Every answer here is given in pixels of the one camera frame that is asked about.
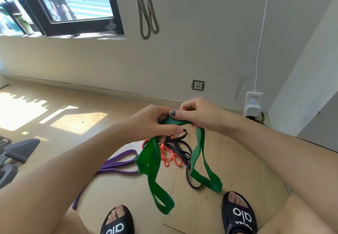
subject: plug adapter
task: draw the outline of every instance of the plug adapter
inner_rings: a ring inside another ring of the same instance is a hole
[[[243,116],[258,117],[261,112],[260,99],[262,98],[262,92],[247,92],[245,97],[245,105]]]

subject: black window frame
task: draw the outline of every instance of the black window frame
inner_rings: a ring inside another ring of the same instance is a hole
[[[74,35],[82,33],[96,33],[113,31],[114,34],[124,34],[121,22],[120,12],[116,0],[109,0],[112,8],[112,17],[70,20],[53,22],[49,10],[44,0],[25,0],[34,18],[37,20],[37,26],[44,31],[47,36]]]

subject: foot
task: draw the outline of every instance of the foot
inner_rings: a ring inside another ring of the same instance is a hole
[[[228,200],[232,203],[235,203],[236,205],[240,205],[240,206],[249,208],[248,205],[246,204],[246,202],[239,195],[235,194],[234,192],[229,193]]]
[[[117,218],[120,218],[122,216],[124,216],[124,209],[121,205],[119,205],[108,216],[108,219],[106,221],[106,225],[115,221]]]

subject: black slide sandal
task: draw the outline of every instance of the black slide sandal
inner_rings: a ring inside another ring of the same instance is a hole
[[[231,191],[227,192],[222,201],[222,219],[223,226],[226,230],[226,234],[256,234],[257,233],[257,222],[255,213],[250,206],[249,202],[239,193],[239,195],[247,204],[249,208],[237,205],[228,200],[228,195]]]
[[[124,215],[106,225],[108,216],[116,207],[114,207],[107,214],[107,217],[104,219],[104,222],[102,224],[100,234],[134,234],[134,221],[132,214],[126,206],[122,205],[122,207],[124,209]]]

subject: window sill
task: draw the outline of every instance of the window sill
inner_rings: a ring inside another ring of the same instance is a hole
[[[17,37],[47,37],[43,36],[40,32],[34,32],[32,35],[20,35]],[[83,33],[78,35],[62,35],[62,36],[51,36],[52,38],[58,39],[97,39],[97,40],[125,40],[125,36],[122,34],[112,34],[112,33]]]

